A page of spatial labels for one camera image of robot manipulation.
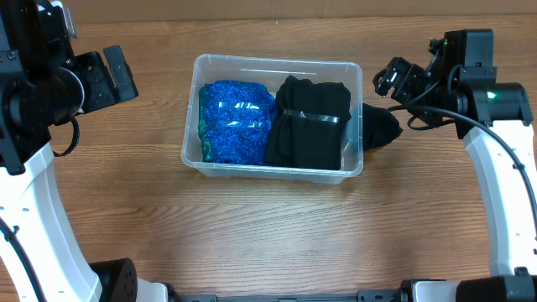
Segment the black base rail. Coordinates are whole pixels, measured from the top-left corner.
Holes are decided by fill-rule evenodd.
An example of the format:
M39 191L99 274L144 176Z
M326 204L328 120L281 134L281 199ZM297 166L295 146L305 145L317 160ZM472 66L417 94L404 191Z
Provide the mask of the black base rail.
M214 294L178 295L174 302L409 302L400 289L363 289L355 294L298 294L219 297Z

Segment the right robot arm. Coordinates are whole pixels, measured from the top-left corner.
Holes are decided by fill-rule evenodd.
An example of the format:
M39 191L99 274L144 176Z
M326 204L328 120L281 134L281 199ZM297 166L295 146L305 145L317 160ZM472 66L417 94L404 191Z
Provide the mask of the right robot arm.
M393 58L373 78L425 129L454 123L476 170L487 215L490 274L482 279L409 279L362 290L361 301L533 301L536 298L536 163L533 115L519 83L500 83L493 31L463 29L430 41L422 68Z

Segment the clear plastic storage bin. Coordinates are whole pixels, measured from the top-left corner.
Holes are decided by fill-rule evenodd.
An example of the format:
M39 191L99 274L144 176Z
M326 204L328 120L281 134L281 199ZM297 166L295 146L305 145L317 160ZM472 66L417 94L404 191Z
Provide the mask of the clear plastic storage bin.
M341 82L351 92L350 114L341 138L341 168L298 169L240 164L213 164L202 160L198 134L199 90L215 81L256 82L275 94L288 76L314 83ZM338 185L358 176L364 167L362 130L362 68L354 62L291 60L233 55L199 55L194 63L190 100L185 120L181 158L185 165L209 177L253 177L304 180Z

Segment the blue sequin fabric bundle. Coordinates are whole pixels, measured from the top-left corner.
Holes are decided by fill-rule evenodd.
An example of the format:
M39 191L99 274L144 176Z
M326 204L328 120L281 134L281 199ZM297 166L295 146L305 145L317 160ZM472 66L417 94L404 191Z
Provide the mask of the blue sequin fabric bundle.
M215 164L263 165L275 99L266 86L215 81L199 91L198 136L202 160Z

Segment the black garment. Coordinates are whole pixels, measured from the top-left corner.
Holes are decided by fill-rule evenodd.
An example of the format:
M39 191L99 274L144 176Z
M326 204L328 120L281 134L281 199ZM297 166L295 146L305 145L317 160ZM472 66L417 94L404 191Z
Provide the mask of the black garment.
M362 105L363 150L382 148L397 139L403 129L387 109Z
M341 168L341 140L351 119L351 92L341 82L313 83L288 76L276 93L276 119L268 136L267 164Z

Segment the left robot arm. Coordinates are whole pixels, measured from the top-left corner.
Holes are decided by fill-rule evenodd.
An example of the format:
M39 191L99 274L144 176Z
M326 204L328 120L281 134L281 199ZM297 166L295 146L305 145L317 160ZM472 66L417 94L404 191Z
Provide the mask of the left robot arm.
M76 55L60 1L1 4L1 259L22 301L172 301L129 258L90 263L56 183L50 128L137 97L122 49Z

